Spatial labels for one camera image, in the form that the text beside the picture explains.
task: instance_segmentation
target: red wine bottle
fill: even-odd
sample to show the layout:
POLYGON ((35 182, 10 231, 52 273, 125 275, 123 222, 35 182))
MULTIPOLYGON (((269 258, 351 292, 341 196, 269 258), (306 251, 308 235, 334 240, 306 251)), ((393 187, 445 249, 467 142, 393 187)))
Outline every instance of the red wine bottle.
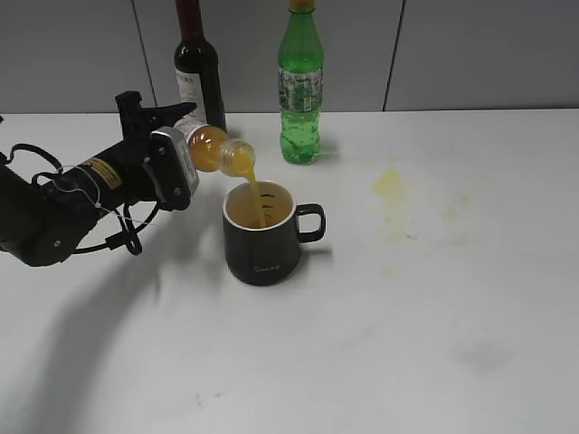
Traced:
POLYGON ((217 52, 206 41, 199 0, 176 0, 181 43, 175 50, 175 68, 182 102, 194 102, 191 115, 227 131, 221 98, 217 52))

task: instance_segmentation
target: robotic arm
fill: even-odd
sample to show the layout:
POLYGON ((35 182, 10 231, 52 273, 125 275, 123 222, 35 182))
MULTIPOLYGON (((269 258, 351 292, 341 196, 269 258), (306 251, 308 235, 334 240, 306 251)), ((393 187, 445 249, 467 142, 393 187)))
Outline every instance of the robotic arm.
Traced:
POLYGON ((172 126, 195 109, 194 103, 141 108, 138 92, 116 97, 123 140, 64 172, 61 163, 37 146, 20 144, 9 157, 0 153, 0 250, 41 267, 63 262, 73 253, 125 245, 141 251, 138 233, 159 210, 184 210, 198 185, 183 135, 172 126), (7 166, 18 151, 34 152, 56 173, 40 173, 27 183, 7 166), (48 178, 39 184, 39 177, 48 178), (156 203, 145 222, 134 227, 129 207, 156 203), (121 231, 91 248, 77 246, 97 222, 120 206, 121 231))

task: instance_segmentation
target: white wire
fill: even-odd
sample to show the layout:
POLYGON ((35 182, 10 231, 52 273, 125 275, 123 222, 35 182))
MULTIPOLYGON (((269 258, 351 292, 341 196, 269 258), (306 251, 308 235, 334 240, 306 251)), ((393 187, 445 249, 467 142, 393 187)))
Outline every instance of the white wire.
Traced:
POLYGON ((89 195, 86 191, 82 190, 81 188, 73 188, 72 190, 64 190, 63 188, 61 188, 61 187, 59 187, 59 186, 57 185, 57 183, 55 182, 54 179, 52 179, 52 184, 54 185, 54 187, 55 187, 57 190, 59 190, 59 191, 61 191, 61 192, 63 192, 63 193, 76 193, 76 192, 83 193, 83 194, 87 197, 87 199, 89 200, 89 202, 92 203, 92 205, 93 205, 96 209, 105 211, 105 212, 107 212, 107 213, 109 213, 109 214, 111 214, 111 215, 116 215, 117 217, 123 219, 124 221, 129 220, 129 221, 134 222, 134 223, 146 224, 147 226, 155 226, 156 228, 163 228, 163 229, 169 229, 169 230, 171 230, 171 231, 175 231, 174 228, 172 228, 172 227, 170 227, 170 226, 168 226, 168 225, 142 222, 141 220, 130 219, 129 217, 125 217, 124 215, 121 215, 117 210, 113 210, 113 211, 108 210, 107 208, 103 207, 103 206, 100 204, 100 187, 99 187, 99 185, 97 184, 97 182, 94 180, 94 178, 89 174, 89 172, 87 172, 85 169, 83 169, 82 167, 80 167, 80 166, 78 166, 78 165, 62 165, 61 167, 59 167, 59 168, 56 169, 57 172, 55 173, 55 175, 58 175, 58 174, 60 173, 60 171, 61 171, 62 169, 65 169, 65 168, 75 168, 75 169, 79 169, 79 170, 82 171, 85 175, 87 175, 87 177, 90 179, 90 181, 94 184, 94 186, 95 186, 96 189, 97 189, 97 200, 96 200, 96 202, 93 201, 92 198, 90 197, 90 195, 89 195))

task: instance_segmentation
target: white table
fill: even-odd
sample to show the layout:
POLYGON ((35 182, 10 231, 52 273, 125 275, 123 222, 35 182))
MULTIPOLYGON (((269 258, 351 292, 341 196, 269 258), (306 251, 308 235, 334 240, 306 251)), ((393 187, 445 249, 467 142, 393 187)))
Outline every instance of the white table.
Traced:
MULTIPOLYGON (((64 164, 120 138, 115 115, 5 118, 1 150, 34 143, 64 164)), ((261 179, 323 204, 325 239, 278 286, 243 285, 220 223, 239 180, 202 174, 139 257, 30 269, 5 254, 0 432, 578 432, 578 119, 325 114, 327 152, 292 166, 278 115, 231 115, 261 179)))

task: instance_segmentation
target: mug handle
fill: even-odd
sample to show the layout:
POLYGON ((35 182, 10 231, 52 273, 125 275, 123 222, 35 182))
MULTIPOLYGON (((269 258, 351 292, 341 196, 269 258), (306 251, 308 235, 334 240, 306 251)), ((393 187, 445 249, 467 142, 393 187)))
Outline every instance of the mug handle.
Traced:
POLYGON ((321 240, 324 236, 324 233, 326 233, 326 215, 324 214, 324 209, 321 207, 321 205, 318 205, 317 203, 298 205, 296 208, 296 214, 298 217, 307 214, 319 215, 319 229, 313 232, 299 232, 298 241, 312 242, 321 240))

